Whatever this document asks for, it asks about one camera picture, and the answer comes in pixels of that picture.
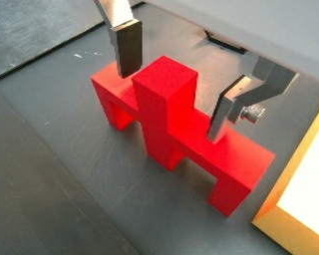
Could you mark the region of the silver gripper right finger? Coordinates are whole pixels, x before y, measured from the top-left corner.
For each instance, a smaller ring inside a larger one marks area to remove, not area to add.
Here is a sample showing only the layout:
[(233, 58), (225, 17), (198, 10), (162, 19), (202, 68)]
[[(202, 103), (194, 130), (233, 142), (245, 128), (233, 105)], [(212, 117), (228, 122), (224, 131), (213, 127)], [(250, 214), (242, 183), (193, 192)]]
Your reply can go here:
[(296, 78), (297, 73), (259, 57), (250, 76), (241, 75), (218, 94), (206, 132), (209, 141), (221, 139), (226, 123), (248, 120), (255, 124), (265, 111), (259, 103), (283, 94)]

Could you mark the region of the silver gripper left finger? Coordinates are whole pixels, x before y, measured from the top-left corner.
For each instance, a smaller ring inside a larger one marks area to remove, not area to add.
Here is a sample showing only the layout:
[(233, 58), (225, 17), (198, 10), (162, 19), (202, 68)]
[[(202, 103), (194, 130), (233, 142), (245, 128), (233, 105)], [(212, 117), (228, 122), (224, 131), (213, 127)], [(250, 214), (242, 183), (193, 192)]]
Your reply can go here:
[(109, 26), (118, 74), (133, 74), (142, 65), (142, 22), (133, 16), (127, 0), (93, 0)]

